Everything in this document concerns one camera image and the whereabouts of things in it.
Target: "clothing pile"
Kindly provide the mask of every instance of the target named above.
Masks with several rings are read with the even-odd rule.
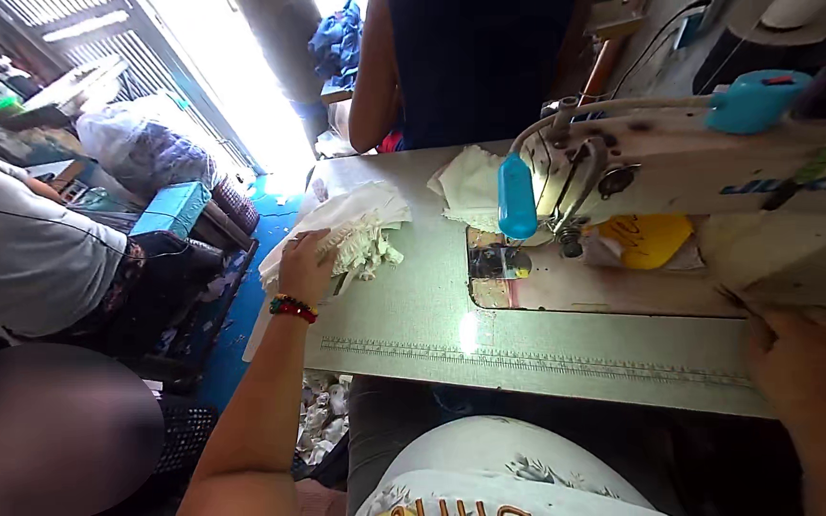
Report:
[[[503,159],[477,145],[468,145],[437,170],[426,185],[448,203],[442,215],[481,231],[499,233],[497,176]]]
[[[225,177],[204,137],[168,95],[116,102],[79,117],[76,129],[86,155],[146,200],[168,184],[189,181],[212,191]]]
[[[305,370],[295,451],[317,465],[350,429],[347,397],[352,376]]]
[[[400,229],[410,221],[410,208],[400,192],[387,181],[363,183],[350,192],[322,202],[289,232],[260,264],[263,289],[274,292],[279,279],[279,263],[288,239],[303,231],[330,228],[330,234],[317,244],[317,251],[338,247],[333,276],[350,273],[361,280],[374,279],[374,272],[384,262],[400,264],[404,255],[387,240],[385,229]]]
[[[327,84],[351,90],[359,72],[361,52],[361,16],[359,5],[349,0],[341,11],[320,21],[317,31],[307,42],[314,56],[314,72],[328,79]]]

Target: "machine label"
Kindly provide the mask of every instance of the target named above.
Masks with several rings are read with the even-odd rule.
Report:
[[[775,192],[783,181],[785,181],[785,179],[754,179],[753,181],[749,181],[745,184],[733,184],[726,186],[719,190],[718,193],[721,195],[768,194],[770,192]],[[805,183],[805,189],[809,192],[826,190],[826,176],[808,181]]]

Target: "hand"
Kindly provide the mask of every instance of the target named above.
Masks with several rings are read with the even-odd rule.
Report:
[[[317,254],[317,243],[330,229],[304,231],[285,243],[279,264],[279,292],[314,307],[330,283],[333,262],[337,259],[334,247],[325,256]]]
[[[797,446],[826,440],[826,308],[771,308],[760,316],[751,318],[751,378]]]

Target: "beaded bracelet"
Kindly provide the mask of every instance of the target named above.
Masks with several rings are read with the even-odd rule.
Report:
[[[307,321],[308,324],[314,324],[314,322],[317,321],[317,310],[285,294],[276,294],[272,299],[270,302],[270,313],[295,315]]]

